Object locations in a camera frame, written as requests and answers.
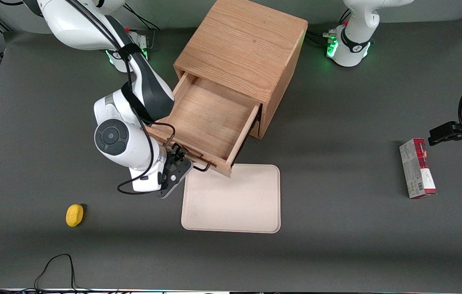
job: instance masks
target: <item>gray backdrop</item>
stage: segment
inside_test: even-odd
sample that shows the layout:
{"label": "gray backdrop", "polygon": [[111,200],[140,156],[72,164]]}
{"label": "gray backdrop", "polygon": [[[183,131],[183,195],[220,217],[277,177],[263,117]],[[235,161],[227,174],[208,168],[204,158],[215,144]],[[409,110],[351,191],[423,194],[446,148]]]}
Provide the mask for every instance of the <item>gray backdrop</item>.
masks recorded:
{"label": "gray backdrop", "polygon": [[[338,21],[346,7],[341,0],[254,0],[306,19],[310,24]],[[197,27],[215,0],[128,0],[142,17],[161,28]],[[462,0],[415,0],[412,4],[380,10],[382,22],[432,22],[462,18]],[[114,16],[129,28],[144,28],[124,9]],[[49,33],[43,19],[24,6],[0,3],[0,18],[16,30]]]}
{"label": "gray backdrop", "polygon": [[[312,27],[322,32],[327,27]],[[169,85],[192,30],[158,32]],[[0,68],[0,287],[29,287],[73,256],[91,288],[462,293],[462,141],[428,148],[438,195],[410,200],[398,146],[456,119],[462,21],[383,24],[367,58],[334,65],[305,42],[263,140],[238,163],[281,171],[276,234],[187,231],[181,185],[126,196],[128,170],[93,144],[93,102],[124,82],[104,52],[9,35]],[[66,209],[86,203],[80,227]],[[41,286],[69,287],[59,259]]]}

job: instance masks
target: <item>open drawer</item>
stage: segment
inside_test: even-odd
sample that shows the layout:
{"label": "open drawer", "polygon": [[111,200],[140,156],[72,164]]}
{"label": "open drawer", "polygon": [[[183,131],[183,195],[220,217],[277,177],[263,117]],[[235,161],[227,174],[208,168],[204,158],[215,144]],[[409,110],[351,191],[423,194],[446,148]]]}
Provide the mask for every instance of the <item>open drawer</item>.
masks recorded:
{"label": "open drawer", "polygon": [[[231,177],[231,166],[259,114],[260,103],[210,80],[184,73],[173,91],[175,106],[159,120],[176,129],[170,143],[186,148],[188,158]],[[171,128],[147,127],[165,144]]]}

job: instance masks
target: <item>wooden box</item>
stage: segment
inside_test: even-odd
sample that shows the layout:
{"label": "wooden box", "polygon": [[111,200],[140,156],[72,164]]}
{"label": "wooden box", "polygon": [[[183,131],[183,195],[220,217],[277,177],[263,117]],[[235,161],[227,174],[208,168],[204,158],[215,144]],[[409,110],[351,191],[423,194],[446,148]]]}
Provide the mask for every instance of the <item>wooden box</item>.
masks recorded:
{"label": "wooden box", "polygon": [[[261,139],[293,76],[307,22],[247,0],[217,0],[174,63],[172,144],[230,177],[246,136]],[[155,125],[166,142],[171,130]]]}

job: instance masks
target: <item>green led light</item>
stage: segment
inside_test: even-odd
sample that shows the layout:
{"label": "green led light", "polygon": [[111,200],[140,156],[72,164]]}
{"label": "green led light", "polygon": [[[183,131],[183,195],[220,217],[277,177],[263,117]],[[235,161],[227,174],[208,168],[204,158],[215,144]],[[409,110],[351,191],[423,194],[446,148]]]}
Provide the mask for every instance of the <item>green led light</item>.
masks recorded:
{"label": "green led light", "polygon": [[111,63],[113,65],[113,60],[111,60],[111,56],[109,55],[108,50],[106,50],[106,55],[109,58],[109,63]]}
{"label": "green led light", "polygon": [[147,49],[142,49],[142,54],[144,54],[144,57],[149,60],[149,57],[147,56],[148,52]]}
{"label": "green led light", "polygon": [[363,57],[367,56],[367,52],[369,52],[369,47],[371,46],[371,42],[367,44],[367,49],[365,49],[365,53],[363,54]]}
{"label": "green led light", "polygon": [[336,53],[336,49],[338,48],[338,41],[335,40],[333,43],[331,43],[329,45],[329,47],[327,48],[327,55],[329,57],[333,57],[334,54]]}

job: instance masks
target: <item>red and white box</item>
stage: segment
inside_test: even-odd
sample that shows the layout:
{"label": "red and white box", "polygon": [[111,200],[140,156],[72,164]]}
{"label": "red and white box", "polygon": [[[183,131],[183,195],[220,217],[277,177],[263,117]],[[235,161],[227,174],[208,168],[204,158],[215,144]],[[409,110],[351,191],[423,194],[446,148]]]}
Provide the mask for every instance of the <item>red and white box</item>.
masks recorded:
{"label": "red and white box", "polygon": [[425,139],[412,139],[400,147],[401,162],[410,199],[436,194],[436,186],[427,165]]}

